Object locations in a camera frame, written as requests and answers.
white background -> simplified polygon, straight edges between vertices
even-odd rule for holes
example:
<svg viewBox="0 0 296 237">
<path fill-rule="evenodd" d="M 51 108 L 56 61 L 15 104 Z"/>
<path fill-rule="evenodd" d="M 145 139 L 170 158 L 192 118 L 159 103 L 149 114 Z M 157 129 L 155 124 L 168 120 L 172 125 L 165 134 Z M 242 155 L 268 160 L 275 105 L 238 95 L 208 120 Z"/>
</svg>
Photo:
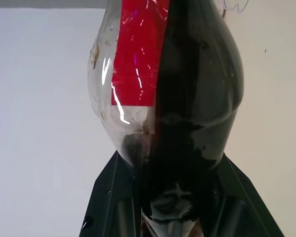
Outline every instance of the white background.
<svg viewBox="0 0 296 237">
<path fill-rule="evenodd" d="M 296 237 L 296 1 L 226 22 L 245 70 L 227 155 Z M 76 237 L 114 152 L 92 112 L 89 51 L 104 11 L 0 9 L 0 237 Z"/>
</svg>

white wall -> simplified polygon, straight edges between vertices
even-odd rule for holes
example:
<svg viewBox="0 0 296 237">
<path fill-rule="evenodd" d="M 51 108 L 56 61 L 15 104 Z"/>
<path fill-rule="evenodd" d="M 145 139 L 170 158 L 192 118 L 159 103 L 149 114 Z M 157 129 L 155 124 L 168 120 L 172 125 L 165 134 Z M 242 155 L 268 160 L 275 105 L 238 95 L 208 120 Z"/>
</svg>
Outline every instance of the white wall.
<svg viewBox="0 0 296 237">
<path fill-rule="evenodd" d="M 86 89 L 103 13 L 0 9 L 0 237 L 78 236 L 114 152 Z M 296 237 L 296 1 L 252 0 L 226 21 L 245 69 L 226 153 Z"/>
</svg>

